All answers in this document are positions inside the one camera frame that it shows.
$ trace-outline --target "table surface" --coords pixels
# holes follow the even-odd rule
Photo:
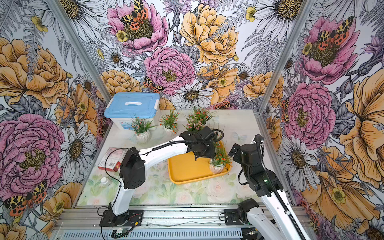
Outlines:
[[[185,116],[188,116],[190,112],[190,110],[180,111],[178,134],[184,131],[184,126],[187,124]],[[253,137],[260,133],[252,110],[217,110],[215,112],[216,116],[207,123],[207,126],[211,129],[223,130],[223,142],[227,151],[234,143],[240,145],[250,143]],[[160,111],[161,115],[167,113],[169,113],[168,110]],[[152,138],[149,142],[138,143],[133,132],[121,131],[113,124],[76,205],[97,206],[112,202],[119,184],[112,179],[110,186],[102,187],[100,179],[107,177],[107,174],[98,168],[99,162],[110,147],[135,146],[137,149],[143,149],[173,138],[167,137],[161,126],[151,131],[151,134]],[[267,152],[264,162],[268,169],[273,170]],[[236,204],[251,197],[257,201],[256,193],[248,185],[238,183],[237,175],[241,170],[241,165],[234,161],[232,165],[229,174],[224,176],[177,185],[169,179],[167,160],[164,160],[151,167],[146,173],[146,181],[136,189],[129,205]],[[110,174],[116,178],[119,177],[118,173],[110,172]],[[240,181],[245,182],[243,174]]]

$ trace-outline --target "fern leaf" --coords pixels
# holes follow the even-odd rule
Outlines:
[[[0,6],[3,8],[0,11],[0,35],[10,40],[13,32],[21,27],[21,9],[15,0],[0,0]]]

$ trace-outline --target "yellow peony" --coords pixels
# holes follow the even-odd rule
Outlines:
[[[226,23],[226,20],[225,16],[218,15],[209,5],[203,8],[203,4],[199,5],[197,16],[191,11],[184,15],[180,34],[188,40],[187,46],[195,45],[199,49],[199,62],[223,66],[229,62],[229,58],[235,56],[238,40],[235,27],[217,34],[218,28]]]

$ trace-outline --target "pink peony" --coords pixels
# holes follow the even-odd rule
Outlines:
[[[319,32],[336,30],[342,21],[336,23],[336,20],[330,22],[323,17],[319,18],[309,31],[309,36],[304,39],[305,46],[303,54],[295,63],[295,69],[308,76],[313,81],[321,81],[325,85],[334,83],[351,66],[358,54],[353,54],[356,48],[356,41],[360,31],[354,33],[356,28],[356,19],[353,20],[351,28],[348,30],[347,39],[341,44],[330,44],[325,50],[319,49]]]
[[[124,4],[122,8],[116,6],[116,8],[107,9],[108,24],[112,26],[109,29],[117,36],[118,41],[123,43],[123,53],[126,55],[152,51],[159,46],[164,46],[168,40],[169,26],[166,17],[161,18],[153,4],[149,6],[144,0],[143,3],[144,8],[148,10],[148,19],[144,20],[137,30],[126,28],[120,20],[121,17],[132,14],[133,3],[129,7]]]
[[[21,115],[0,123],[0,197],[3,201],[26,195],[46,181],[52,187],[61,176],[58,168],[64,134],[51,120],[37,114]]]
[[[335,125],[336,114],[331,103],[328,89],[320,83],[299,83],[289,98],[287,136],[299,138],[310,150],[320,147]]]
[[[191,58],[174,48],[156,49],[151,57],[144,60],[144,65],[147,68],[147,77],[155,84],[163,86],[163,92],[169,95],[175,94],[175,90],[186,84],[192,84],[195,79]]]

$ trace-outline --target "black wire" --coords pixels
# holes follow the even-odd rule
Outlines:
[[[287,208],[287,206],[285,205],[285,202],[283,201],[283,199],[281,198],[281,196],[279,195],[279,193],[277,192],[275,186],[271,183],[271,179],[269,177],[269,173],[268,173],[268,170],[267,168],[265,167],[265,163],[264,163],[264,146],[260,146],[260,143],[256,142],[256,149],[257,149],[257,153],[259,154],[259,156],[261,156],[261,163],[262,163],[262,167],[263,167],[263,170],[265,172],[265,175],[268,179],[268,182],[269,182],[269,185],[271,185],[272,187],[272,190],[273,192],[275,193],[277,199],[279,200],[280,204],[282,205],[282,207],[284,208],[284,211],[285,212],[289,212],[289,209]],[[295,227],[298,235],[300,236],[301,240],[306,240],[306,238],[304,237],[304,234],[301,232],[301,229],[299,227],[299,225],[296,223],[296,220],[293,218],[292,216],[292,213],[290,212],[290,214],[288,214],[288,217],[289,219],[291,220],[293,226]]]

